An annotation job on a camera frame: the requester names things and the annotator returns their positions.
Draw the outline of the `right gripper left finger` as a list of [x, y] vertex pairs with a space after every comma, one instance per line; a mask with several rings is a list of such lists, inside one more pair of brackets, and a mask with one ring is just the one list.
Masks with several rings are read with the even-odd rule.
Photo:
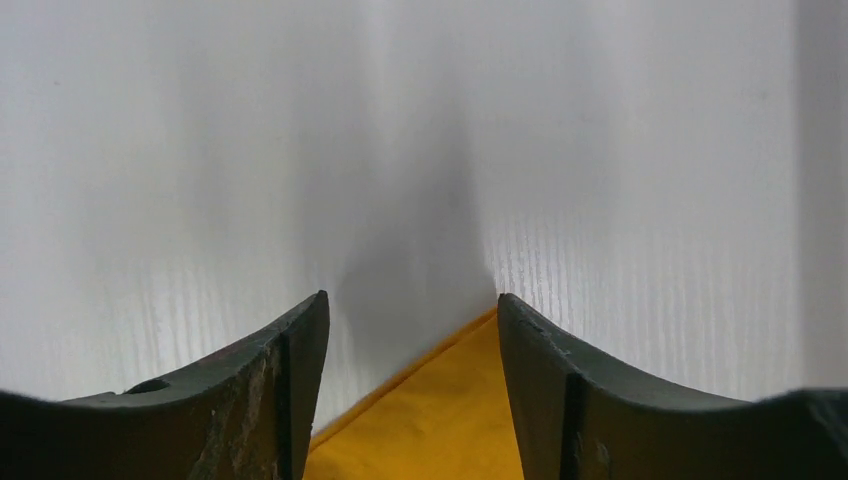
[[5, 479], [299, 479], [330, 327], [317, 292], [266, 327], [124, 393], [1, 396]]

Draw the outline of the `orange t-shirt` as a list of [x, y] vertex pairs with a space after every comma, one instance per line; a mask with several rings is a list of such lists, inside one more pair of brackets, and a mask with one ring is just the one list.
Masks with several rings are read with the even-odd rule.
[[315, 435], [304, 476], [522, 478], [496, 312], [446, 338]]

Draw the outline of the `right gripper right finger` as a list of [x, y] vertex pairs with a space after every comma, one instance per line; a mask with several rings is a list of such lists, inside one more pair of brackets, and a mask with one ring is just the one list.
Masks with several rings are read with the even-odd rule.
[[635, 368], [500, 296], [500, 352], [527, 479], [843, 479], [847, 393], [745, 402]]

